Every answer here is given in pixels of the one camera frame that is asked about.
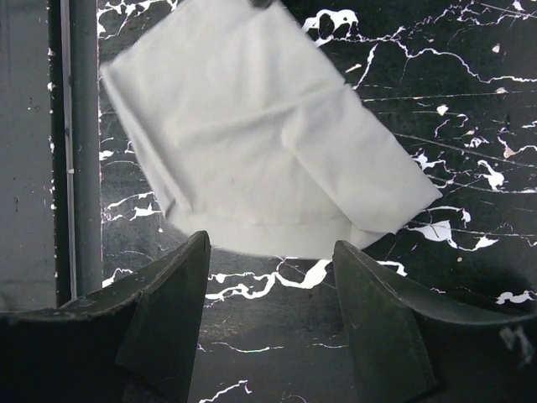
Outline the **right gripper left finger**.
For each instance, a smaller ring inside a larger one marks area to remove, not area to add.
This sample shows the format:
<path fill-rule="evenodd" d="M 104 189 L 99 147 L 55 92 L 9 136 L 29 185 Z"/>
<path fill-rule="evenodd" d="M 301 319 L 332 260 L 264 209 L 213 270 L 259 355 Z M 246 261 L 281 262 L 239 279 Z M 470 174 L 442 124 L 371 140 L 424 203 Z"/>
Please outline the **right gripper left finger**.
<path fill-rule="evenodd" d="M 200 231 L 59 308 L 4 312 L 2 401 L 187 401 L 210 258 Z"/>

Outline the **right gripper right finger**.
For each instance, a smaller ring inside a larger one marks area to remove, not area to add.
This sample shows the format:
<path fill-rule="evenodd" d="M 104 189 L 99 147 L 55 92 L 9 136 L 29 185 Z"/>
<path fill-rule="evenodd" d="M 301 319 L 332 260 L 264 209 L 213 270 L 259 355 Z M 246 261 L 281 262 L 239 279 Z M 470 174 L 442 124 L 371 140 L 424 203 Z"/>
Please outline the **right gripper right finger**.
<path fill-rule="evenodd" d="M 339 241 L 332 258 L 361 402 L 533 402 L 536 315 L 440 293 Z"/>

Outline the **grey underwear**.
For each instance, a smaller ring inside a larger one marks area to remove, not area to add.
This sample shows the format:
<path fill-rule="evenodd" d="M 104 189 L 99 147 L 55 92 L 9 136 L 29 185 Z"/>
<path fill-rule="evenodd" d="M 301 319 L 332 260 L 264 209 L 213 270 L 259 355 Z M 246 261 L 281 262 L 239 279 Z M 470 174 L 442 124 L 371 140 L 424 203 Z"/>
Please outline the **grey underwear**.
<path fill-rule="evenodd" d="M 166 221 L 219 248 L 329 259 L 441 195 L 279 2 L 184 1 L 100 71 Z"/>

